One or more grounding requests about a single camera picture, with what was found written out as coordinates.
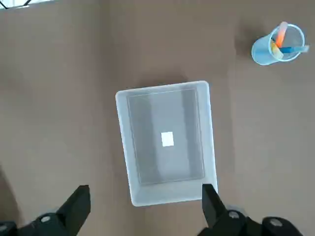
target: screw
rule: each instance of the screw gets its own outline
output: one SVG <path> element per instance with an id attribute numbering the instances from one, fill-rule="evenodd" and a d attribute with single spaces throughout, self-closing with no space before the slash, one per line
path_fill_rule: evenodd
<path id="1" fill-rule="evenodd" d="M 8 227 L 6 225 L 1 225 L 0 226 L 0 232 L 3 232 L 7 229 Z"/>
<path id="2" fill-rule="evenodd" d="M 238 215 L 238 213 L 235 212 L 235 211 L 230 211 L 230 213 L 229 213 L 228 215 L 229 215 L 229 217 L 231 217 L 232 219 L 238 219 L 238 218 L 240 218 L 240 216 Z"/>
<path id="3" fill-rule="evenodd" d="M 275 218 L 270 220 L 270 224 L 272 224 L 273 226 L 276 226 L 276 227 L 281 227 L 282 226 L 281 221 L 278 220 L 278 219 L 275 219 Z"/>
<path id="4" fill-rule="evenodd" d="M 44 216 L 43 218 L 41 218 L 40 220 L 42 223 L 45 223 L 47 221 L 50 221 L 50 216 Z"/>

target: blue marker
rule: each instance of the blue marker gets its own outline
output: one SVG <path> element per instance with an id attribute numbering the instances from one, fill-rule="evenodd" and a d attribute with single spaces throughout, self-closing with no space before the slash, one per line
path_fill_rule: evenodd
<path id="1" fill-rule="evenodd" d="M 309 45 L 306 45 L 302 47 L 284 47 L 279 49 L 282 53 L 307 53 L 309 48 Z"/>

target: orange marker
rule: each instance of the orange marker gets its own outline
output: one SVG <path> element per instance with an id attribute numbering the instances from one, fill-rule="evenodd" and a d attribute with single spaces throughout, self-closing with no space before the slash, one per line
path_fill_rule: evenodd
<path id="1" fill-rule="evenodd" d="M 279 26 L 278 36 L 276 39 L 276 45 L 278 48 L 282 46 L 286 29 L 287 29 L 287 22 L 285 21 L 281 22 Z"/>

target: translucent plastic container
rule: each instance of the translucent plastic container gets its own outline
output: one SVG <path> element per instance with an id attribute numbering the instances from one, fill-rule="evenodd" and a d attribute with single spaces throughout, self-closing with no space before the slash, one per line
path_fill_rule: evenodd
<path id="1" fill-rule="evenodd" d="M 260 65 L 270 65 L 279 61 L 291 61 L 301 53 L 285 53 L 282 59 L 277 59 L 271 51 L 271 40 L 277 38 L 279 27 L 276 27 L 269 35 L 258 39 L 252 46 L 252 58 Z M 304 46 L 305 37 L 302 30 L 293 24 L 288 24 L 283 47 Z"/>
<path id="2" fill-rule="evenodd" d="M 133 205 L 198 200 L 203 183 L 217 189 L 207 82 L 123 90 L 116 103 Z"/>

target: blue cup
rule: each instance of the blue cup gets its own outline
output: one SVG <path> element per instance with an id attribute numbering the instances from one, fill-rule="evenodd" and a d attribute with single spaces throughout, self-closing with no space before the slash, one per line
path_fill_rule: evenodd
<path id="1" fill-rule="evenodd" d="M 271 51 L 271 40 L 276 39 L 279 31 L 279 26 L 276 27 L 270 34 L 258 39 L 252 46 L 252 59 L 260 65 L 270 65 L 279 61 L 291 61 L 296 59 L 301 53 L 285 53 L 282 59 L 278 59 Z M 285 32 L 282 47 L 304 46 L 305 37 L 302 30 L 293 24 L 288 24 Z"/>

